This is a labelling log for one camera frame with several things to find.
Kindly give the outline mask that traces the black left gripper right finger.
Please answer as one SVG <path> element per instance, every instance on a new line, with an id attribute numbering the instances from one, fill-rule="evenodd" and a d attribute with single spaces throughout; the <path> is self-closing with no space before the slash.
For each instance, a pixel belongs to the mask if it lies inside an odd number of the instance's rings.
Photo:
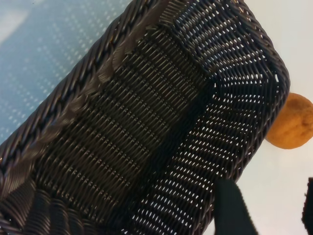
<path id="1" fill-rule="evenodd" d="M 302 222 L 307 232 L 313 231 L 313 178 L 308 178 L 307 192 L 302 212 Z"/>

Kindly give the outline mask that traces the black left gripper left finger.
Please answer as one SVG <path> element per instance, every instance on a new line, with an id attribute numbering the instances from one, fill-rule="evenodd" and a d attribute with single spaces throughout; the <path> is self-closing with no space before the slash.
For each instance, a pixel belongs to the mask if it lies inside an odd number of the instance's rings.
<path id="1" fill-rule="evenodd" d="M 240 189 L 233 180 L 215 183 L 214 224 L 217 235 L 257 235 Z"/>

